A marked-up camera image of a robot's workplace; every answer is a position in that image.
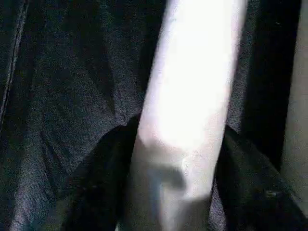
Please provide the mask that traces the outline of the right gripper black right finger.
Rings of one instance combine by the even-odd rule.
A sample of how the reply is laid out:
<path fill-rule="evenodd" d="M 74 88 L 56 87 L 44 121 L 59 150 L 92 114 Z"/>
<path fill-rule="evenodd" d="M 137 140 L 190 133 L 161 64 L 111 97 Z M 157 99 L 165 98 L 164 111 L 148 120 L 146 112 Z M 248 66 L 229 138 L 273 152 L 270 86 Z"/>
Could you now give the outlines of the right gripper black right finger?
<path fill-rule="evenodd" d="M 229 231 L 306 231 L 308 219 L 278 171 L 226 127 L 215 180 Z"/>

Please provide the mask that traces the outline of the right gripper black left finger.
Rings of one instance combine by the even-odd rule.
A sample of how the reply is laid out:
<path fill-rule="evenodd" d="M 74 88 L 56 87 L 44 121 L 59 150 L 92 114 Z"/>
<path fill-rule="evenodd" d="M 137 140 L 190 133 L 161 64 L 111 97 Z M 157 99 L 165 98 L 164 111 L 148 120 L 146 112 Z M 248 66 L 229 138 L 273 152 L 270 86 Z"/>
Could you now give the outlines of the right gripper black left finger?
<path fill-rule="evenodd" d="M 101 137 L 67 183 L 74 196 L 63 231 L 114 231 L 122 213 L 140 115 Z"/>

